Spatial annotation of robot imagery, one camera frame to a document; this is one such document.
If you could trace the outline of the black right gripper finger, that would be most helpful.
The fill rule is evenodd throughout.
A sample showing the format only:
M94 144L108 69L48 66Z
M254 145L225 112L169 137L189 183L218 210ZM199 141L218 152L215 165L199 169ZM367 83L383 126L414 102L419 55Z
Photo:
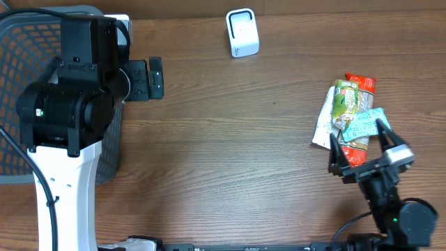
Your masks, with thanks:
M328 162L328 172L334 176L344 176L344 172L351 168L341 145L334 134L330 135L330 157Z
M406 141L387 127L381 119L376 119L376 127L382 153L386 150L406 144Z

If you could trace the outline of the teal wipes packet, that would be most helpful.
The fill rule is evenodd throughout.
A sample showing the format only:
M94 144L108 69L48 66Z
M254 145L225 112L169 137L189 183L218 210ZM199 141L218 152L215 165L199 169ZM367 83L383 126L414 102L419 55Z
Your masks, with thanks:
M382 121L387 128L391 128L383 108L370 109L366 112L355 114L348 127L342 131L344 140L349 142L359 137L377 135L377 119Z

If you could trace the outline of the spaghetti pack red ends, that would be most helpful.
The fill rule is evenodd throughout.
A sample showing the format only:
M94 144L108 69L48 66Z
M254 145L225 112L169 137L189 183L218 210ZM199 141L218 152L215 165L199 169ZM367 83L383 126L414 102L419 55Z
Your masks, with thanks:
M376 92L376 78L346 73L346 79L348 81L358 83L359 100L357 112L366 112L370 110L372 108L374 95ZM351 167L357 167L367 161L369 136L358 137L356 139L346 141L340 132L337 139Z

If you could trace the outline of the white tube gold cap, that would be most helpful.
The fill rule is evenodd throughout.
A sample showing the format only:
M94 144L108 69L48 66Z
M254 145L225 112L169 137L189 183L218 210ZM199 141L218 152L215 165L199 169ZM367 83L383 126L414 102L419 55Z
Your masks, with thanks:
M339 129L332 124L332 111L334 100L335 87L331 86L328 89L323 106L316 122L316 128L312 143L326 149L330 149L330 135L334 133L339 134Z

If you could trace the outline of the green snack packet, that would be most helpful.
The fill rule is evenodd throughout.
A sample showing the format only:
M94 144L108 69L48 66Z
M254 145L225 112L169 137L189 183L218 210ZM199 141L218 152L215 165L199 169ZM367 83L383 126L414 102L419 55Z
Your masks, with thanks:
M334 82L332 124L345 130L354 119L359 100L357 82L338 79Z

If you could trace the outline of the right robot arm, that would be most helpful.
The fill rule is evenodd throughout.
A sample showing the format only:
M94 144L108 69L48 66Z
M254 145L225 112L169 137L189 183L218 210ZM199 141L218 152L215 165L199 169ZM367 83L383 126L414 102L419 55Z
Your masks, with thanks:
M397 190L399 175L412 166L415 154L380 119L376 120L376 127L382 156L357 167L349 164L341 144L335 135L330 135L328 171L341 177L345 184L357 183L369 211L343 225L326 250L418 250L431 244L437 210L420 198L401 199ZM377 234L351 234L343 242L337 240L346 228L367 216L373 217Z

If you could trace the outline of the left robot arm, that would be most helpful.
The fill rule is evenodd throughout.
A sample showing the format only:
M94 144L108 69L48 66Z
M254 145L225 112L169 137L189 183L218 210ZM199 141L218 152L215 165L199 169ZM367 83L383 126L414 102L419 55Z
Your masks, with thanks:
M63 15L57 81L43 77L17 102L22 155L33 170L41 250L99 250L95 177L102 142L127 101L161 99L162 62L130 58L127 17Z

